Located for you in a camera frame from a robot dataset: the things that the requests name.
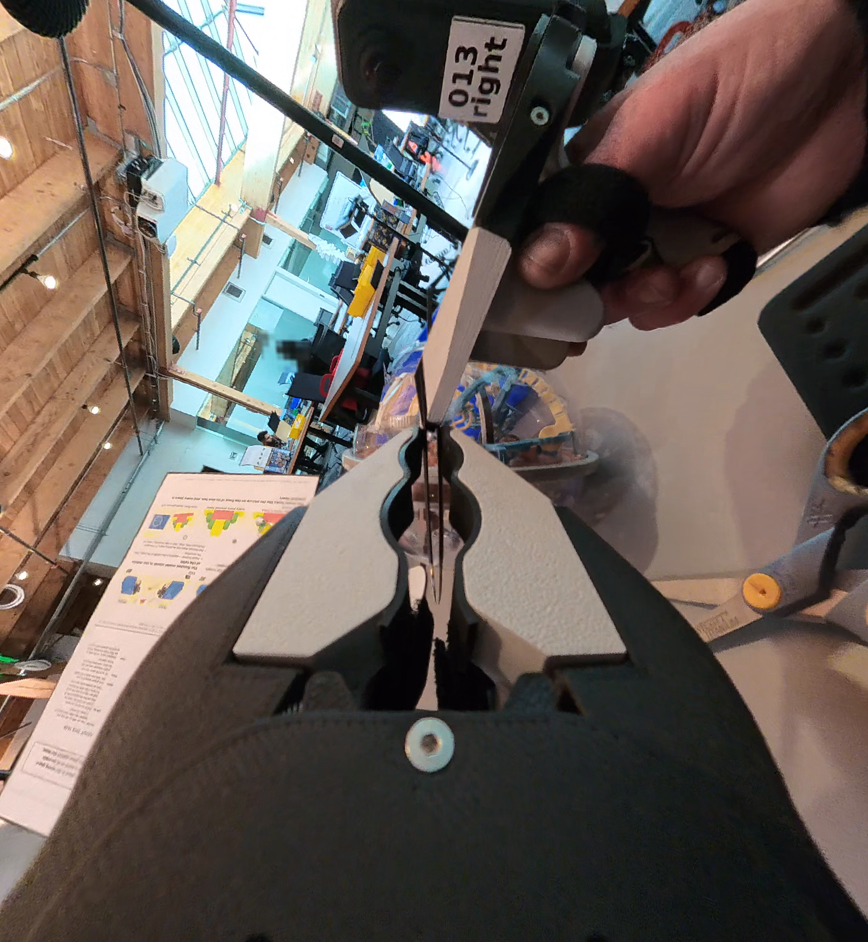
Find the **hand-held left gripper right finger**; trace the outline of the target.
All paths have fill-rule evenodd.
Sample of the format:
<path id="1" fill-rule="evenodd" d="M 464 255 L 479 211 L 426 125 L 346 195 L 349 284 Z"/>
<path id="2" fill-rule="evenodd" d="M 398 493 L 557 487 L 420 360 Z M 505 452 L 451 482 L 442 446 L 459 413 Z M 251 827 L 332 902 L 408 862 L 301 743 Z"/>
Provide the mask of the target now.
<path id="1" fill-rule="evenodd" d="M 460 537 L 450 628 L 504 703 L 524 676 L 615 666 L 628 651 L 556 507 L 461 433 L 444 436 Z"/>

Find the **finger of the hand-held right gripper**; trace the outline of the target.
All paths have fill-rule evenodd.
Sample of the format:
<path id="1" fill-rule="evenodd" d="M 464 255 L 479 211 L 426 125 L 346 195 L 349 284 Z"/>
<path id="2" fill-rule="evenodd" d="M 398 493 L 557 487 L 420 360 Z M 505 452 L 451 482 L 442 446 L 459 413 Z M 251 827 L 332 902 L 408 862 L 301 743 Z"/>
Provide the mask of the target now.
<path id="1" fill-rule="evenodd" d="M 428 331 L 418 366 L 419 400 L 428 428 L 443 423 L 511 259 L 511 244 L 472 227 Z"/>

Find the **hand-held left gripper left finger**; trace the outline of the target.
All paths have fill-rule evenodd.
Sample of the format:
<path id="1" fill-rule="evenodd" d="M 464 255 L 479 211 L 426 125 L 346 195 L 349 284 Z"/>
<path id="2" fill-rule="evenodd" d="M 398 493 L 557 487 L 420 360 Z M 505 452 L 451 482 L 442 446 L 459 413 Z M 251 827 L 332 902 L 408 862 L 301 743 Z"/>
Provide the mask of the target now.
<path id="1" fill-rule="evenodd" d="M 415 707 L 415 617 L 400 539 L 414 521 L 415 430 L 306 508 L 234 643 L 242 664 L 334 672 L 376 710 Z"/>

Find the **black fine-tip tweezers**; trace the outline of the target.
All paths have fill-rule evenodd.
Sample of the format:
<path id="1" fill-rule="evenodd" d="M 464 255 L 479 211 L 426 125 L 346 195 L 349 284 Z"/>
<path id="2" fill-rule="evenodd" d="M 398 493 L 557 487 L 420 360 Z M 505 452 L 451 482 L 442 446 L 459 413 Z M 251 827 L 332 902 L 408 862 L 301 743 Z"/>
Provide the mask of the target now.
<path id="1" fill-rule="evenodd" d="M 415 388 L 418 401 L 422 445 L 422 478 L 425 497 L 426 547 L 428 553 L 428 583 L 436 603 L 443 592 L 444 561 L 444 497 L 443 473 L 440 464 L 442 428 L 433 421 L 428 407 L 428 383 L 424 360 L 420 359 L 415 371 Z"/>

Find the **clear maze puzzle ball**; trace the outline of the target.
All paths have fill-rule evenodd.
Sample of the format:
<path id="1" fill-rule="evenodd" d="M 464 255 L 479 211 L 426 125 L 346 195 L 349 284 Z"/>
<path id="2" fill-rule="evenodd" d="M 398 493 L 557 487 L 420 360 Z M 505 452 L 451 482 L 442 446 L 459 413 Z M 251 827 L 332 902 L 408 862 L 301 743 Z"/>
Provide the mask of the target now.
<path id="1" fill-rule="evenodd" d="M 574 512 L 639 571 L 658 544 L 658 480 L 652 450 L 625 415 L 572 410 L 546 376 L 470 362 L 454 395 L 452 430 L 560 507 Z"/>

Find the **grey scissors with yellow lining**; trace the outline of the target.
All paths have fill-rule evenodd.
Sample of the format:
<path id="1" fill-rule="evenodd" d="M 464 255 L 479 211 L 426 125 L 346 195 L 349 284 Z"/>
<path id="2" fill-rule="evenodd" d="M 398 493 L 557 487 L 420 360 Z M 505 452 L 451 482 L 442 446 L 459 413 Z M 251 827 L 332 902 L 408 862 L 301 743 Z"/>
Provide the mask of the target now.
<path id="1" fill-rule="evenodd" d="M 714 642 L 764 617 L 800 616 L 868 647 L 868 570 L 840 571 L 842 546 L 868 515 L 868 408 L 840 426 L 818 461 L 793 547 L 745 576 L 695 624 Z"/>

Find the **person's right hand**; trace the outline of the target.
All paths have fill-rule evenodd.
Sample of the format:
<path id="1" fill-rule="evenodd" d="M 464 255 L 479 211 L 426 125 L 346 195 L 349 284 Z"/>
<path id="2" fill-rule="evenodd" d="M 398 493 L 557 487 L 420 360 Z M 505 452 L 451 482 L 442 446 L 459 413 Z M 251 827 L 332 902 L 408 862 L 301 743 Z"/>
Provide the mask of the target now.
<path id="1" fill-rule="evenodd" d="M 750 1 L 621 92 L 568 145 L 652 202 L 760 254 L 813 226 L 866 156 L 864 35 L 849 2 Z"/>

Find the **yellow bin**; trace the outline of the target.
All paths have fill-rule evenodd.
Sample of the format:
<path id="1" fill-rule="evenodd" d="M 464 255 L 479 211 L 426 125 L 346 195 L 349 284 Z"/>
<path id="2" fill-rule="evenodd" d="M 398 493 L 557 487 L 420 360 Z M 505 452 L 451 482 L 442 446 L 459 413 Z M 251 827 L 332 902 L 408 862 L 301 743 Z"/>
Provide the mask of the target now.
<path id="1" fill-rule="evenodd" d="M 381 282 L 386 261 L 387 253 L 379 246 L 372 246 L 365 256 L 352 300 L 346 309 L 349 317 L 360 319 L 366 315 Z"/>

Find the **printed instruction sheet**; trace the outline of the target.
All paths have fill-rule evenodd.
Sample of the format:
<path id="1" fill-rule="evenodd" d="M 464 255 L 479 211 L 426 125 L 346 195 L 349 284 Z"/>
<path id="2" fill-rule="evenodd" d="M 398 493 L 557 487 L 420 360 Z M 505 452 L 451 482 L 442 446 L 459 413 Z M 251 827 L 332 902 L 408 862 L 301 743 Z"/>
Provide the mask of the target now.
<path id="1" fill-rule="evenodd" d="M 319 477 L 169 473 L 0 794 L 0 820 L 51 833 L 122 690 L 172 622 Z"/>

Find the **black pole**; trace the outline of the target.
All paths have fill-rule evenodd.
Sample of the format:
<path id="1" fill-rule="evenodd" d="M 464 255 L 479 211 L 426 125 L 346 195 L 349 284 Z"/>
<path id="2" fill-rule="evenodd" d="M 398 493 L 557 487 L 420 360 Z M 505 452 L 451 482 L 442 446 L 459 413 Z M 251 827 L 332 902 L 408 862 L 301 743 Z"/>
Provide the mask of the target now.
<path id="1" fill-rule="evenodd" d="M 253 92 L 293 123 L 299 124 L 335 154 L 351 163 L 363 176 L 380 183 L 396 198 L 418 210 L 443 236 L 453 242 L 464 242 L 468 234 L 466 226 L 393 171 L 361 151 L 326 119 L 297 102 L 252 66 L 230 53 L 225 46 L 208 37 L 198 26 L 159 1 L 133 1 L 132 6 L 195 53 L 214 63 L 226 76 Z"/>

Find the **black perforated pad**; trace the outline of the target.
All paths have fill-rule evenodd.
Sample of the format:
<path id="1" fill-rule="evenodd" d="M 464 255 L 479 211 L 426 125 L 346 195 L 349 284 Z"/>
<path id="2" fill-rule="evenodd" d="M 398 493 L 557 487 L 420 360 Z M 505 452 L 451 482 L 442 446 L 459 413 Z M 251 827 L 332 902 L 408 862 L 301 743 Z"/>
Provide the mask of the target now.
<path id="1" fill-rule="evenodd" d="M 826 437 L 868 408 L 868 224 L 770 300 L 758 327 Z"/>

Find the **black round-top stand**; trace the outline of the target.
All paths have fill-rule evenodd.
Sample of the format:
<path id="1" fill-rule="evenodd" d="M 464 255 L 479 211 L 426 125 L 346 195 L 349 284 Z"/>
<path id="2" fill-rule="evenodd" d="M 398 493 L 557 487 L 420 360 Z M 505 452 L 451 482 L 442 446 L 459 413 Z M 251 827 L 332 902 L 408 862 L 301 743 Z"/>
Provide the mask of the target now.
<path id="1" fill-rule="evenodd" d="M 82 22 L 89 1 L 0 1 L 6 13 L 31 33 L 64 39 Z"/>

